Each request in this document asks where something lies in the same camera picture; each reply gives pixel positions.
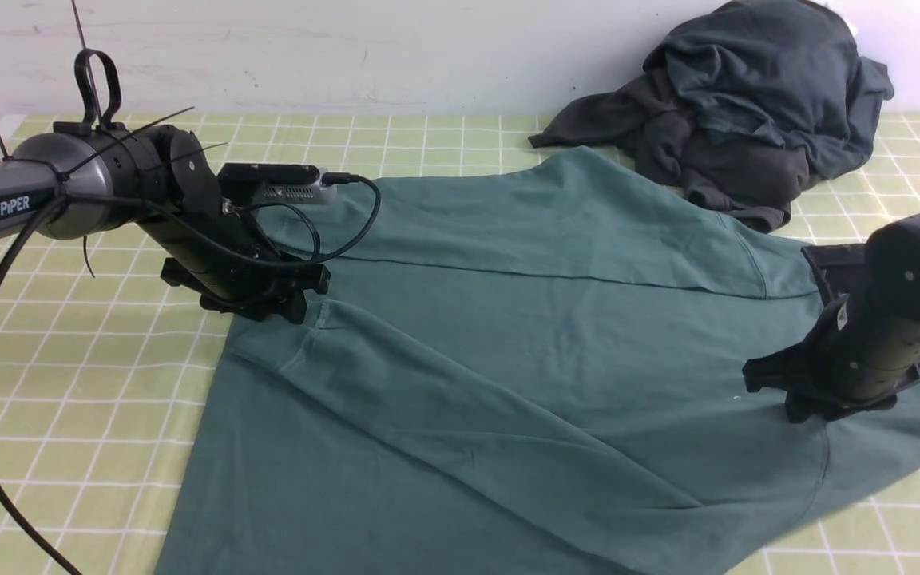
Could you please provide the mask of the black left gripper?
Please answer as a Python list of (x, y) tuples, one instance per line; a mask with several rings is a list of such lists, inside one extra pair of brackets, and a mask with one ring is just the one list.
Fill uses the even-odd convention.
[(325, 265), (304, 262), (265, 239), (251, 215), (144, 206), (139, 225), (168, 254), (160, 278), (200, 295), (200, 308), (251, 321), (278, 315), (302, 325), (307, 292), (328, 292)]

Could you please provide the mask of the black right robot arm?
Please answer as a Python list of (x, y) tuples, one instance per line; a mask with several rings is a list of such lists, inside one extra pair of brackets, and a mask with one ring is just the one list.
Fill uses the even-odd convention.
[(895, 408), (920, 385), (920, 212), (800, 252), (823, 309), (799, 342), (746, 361), (746, 391), (783, 392), (791, 423)]

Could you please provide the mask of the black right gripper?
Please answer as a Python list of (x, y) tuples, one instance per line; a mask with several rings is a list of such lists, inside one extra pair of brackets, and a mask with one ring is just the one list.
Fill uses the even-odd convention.
[(787, 393), (789, 423), (823, 412), (887, 410), (920, 383), (920, 320), (887, 311), (868, 295), (823, 310), (800, 343), (744, 364), (749, 393)]

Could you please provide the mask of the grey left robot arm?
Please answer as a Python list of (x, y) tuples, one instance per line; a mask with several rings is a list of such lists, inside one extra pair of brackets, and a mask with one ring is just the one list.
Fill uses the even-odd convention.
[(288, 207), (315, 167), (227, 163), (212, 171), (195, 134), (174, 126), (38, 134), (0, 161), (0, 239), (32, 223), (48, 239), (84, 239), (128, 224), (167, 257), (160, 277), (208, 311), (302, 323), (307, 293), (324, 295), (317, 257), (279, 248), (258, 211)]

